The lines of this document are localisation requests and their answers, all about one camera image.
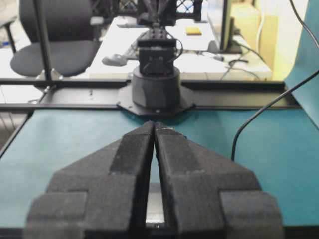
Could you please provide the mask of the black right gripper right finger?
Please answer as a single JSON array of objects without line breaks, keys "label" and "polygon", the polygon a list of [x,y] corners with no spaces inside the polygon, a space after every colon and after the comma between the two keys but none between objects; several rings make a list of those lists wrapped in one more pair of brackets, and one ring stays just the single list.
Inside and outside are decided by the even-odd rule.
[{"label": "black right gripper right finger", "polygon": [[284,238],[277,201],[251,170],[162,123],[155,135],[164,216],[179,238]]}]

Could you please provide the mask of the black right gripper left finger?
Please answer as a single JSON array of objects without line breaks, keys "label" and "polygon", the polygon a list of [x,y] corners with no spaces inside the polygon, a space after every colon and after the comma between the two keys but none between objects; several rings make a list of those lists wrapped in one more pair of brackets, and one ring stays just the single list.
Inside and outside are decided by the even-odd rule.
[{"label": "black right gripper left finger", "polygon": [[153,124],[56,171],[27,215],[26,239],[132,239],[146,227]]}]

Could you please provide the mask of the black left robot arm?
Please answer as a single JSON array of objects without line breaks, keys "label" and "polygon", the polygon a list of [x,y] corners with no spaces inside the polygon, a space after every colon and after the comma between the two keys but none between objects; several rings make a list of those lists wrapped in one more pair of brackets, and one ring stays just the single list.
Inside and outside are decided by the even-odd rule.
[{"label": "black left robot arm", "polygon": [[[174,66],[176,39],[166,26],[176,22],[174,0],[138,2],[138,24],[149,28],[137,42],[139,65],[133,71],[132,100],[147,110],[185,109],[189,90],[181,87]],[[46,192],[28,212],[26,239],[123,239],[146,227],[155,132],[153,122],[57,170]]]}]

